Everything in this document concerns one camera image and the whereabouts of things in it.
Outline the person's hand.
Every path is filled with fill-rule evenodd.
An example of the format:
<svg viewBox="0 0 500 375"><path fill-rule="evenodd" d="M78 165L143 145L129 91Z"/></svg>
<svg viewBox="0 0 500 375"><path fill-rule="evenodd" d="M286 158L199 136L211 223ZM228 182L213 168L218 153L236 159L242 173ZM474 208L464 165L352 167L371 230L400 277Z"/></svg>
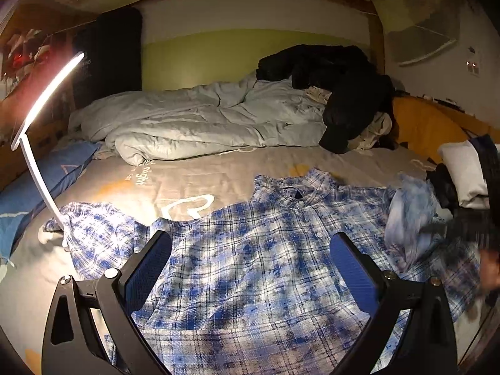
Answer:
<svg viewBox="0 0 500 375"><path fill-rule="evenodd" d="M499 252L495 250L480 250L480 284L483 292L489 292L500 287Z"/></svg>

